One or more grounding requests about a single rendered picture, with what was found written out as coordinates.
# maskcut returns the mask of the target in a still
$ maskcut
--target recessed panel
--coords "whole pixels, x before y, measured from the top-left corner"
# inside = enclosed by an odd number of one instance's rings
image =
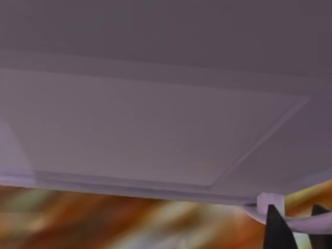
[[[200,186],[300,99],[16,70],[0,86],[0,118],[31,169]]]

